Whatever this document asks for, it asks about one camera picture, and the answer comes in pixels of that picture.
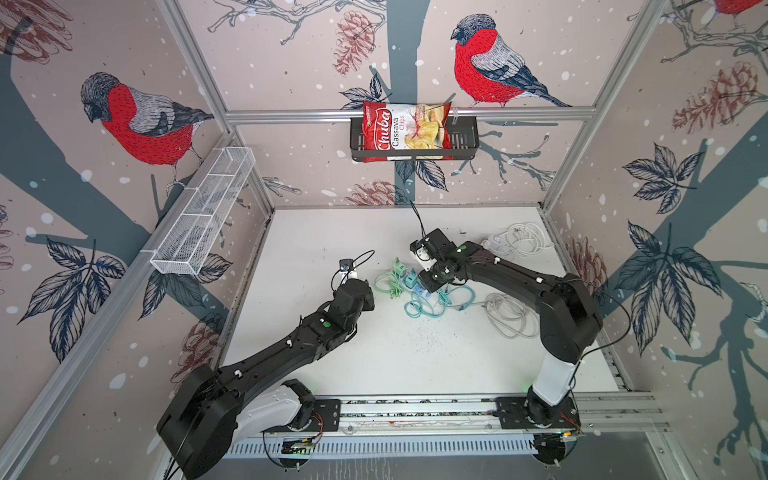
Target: black metal shelf basket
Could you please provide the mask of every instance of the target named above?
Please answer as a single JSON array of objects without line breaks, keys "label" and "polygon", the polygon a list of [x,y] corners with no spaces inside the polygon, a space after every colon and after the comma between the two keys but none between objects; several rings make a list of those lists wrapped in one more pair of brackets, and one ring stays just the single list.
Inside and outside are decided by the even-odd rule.
[{"label": "black metal shelf basket", "polygon": [[352,127],[349,131],[349,149],[352,151],[352,159],[358,162],[369,157],[410,157],[399,160],[430,160],[419,157],[442,156],[442,160],[446,157],[450,157],[448,160],[471,160],[475,158],[480,146],[477,117],[449,117],[445,121],[445,131],[448,132],[453,148],[432,150],[364,150],[362,118],[350,118],[350,120]]}]

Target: bullfinch illustration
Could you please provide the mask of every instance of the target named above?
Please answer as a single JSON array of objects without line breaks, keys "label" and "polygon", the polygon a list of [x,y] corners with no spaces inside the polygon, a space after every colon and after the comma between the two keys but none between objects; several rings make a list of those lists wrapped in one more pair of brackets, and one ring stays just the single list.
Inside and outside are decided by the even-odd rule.
[{"label": "bullfinch illustration", "polygon": [[504,43],[490,15],[464,17],[451,39],[456,40],[456,81],[475,100],[472,106],[487,102],[503,107],[512,98],[539,97],[570,107],[551,96],[525,66],[523,57]]},{"label": "bullfinch illustration", "polygon": [[166,186],[166,193],[174,185],[184,185],[176,180],[176,163],[188,150],[195,153],[192,137],[196,129],[214,117],[164,95],[142,93],[104,72],[85,81],[80,99],[88,120],[101,120],[104,128],[137,160],[174,167],[174,181]]}]

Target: chip bag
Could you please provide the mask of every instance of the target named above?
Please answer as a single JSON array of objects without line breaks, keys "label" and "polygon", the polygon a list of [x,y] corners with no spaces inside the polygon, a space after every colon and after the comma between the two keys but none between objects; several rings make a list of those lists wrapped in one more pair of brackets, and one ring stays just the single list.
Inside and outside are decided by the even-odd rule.
[{"label": "chip bag", "polygon": [[[362,135],[365,150],[431,150],[451,148],[445,120],[451,104],[410,105],[365,102],[362,106]],[[374,157],[365,162],[409,160],[411,157]],[[442,155],[419,160],[452,160]]]}]

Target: white wire basket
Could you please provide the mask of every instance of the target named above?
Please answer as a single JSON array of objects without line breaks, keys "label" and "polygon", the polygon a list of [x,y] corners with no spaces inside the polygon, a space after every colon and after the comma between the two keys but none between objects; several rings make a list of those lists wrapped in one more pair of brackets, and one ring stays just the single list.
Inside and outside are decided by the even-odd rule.
[{"label": "white wire basket", "polygon": [[150,262],[160,273],[200,273],[254,163],[249,148],[221,151],[152,256]]}]

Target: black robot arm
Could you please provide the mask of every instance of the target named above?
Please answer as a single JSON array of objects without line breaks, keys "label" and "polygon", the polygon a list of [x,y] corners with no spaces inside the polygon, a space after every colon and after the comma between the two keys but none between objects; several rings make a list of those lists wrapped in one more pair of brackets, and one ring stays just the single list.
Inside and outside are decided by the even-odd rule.
[{"label": "black robot arm", "polygon": [[583,282],[570,273],[559,277],[515,265],[477,243],[457,247],[439,229],[412,243],[411,252],[425,268],[419,280],[430,292],[455,280],[474,280],[521,300],[539,314],[547,354],[528,390],[528,413],[533,423],[550,424],[565,404],[584,349],[603,327],[603,317]]},{"label": "black robot arm", "polygon": [[332,301],[303,317],[278,342],[215,372],[208,366],[193,370],[157,423],[157,433],[185,477],[199,477],[224,456],[244,406],[293,370],[323,358],[351,338],[360,313],[373,307],[368,282],[349,279]]}]

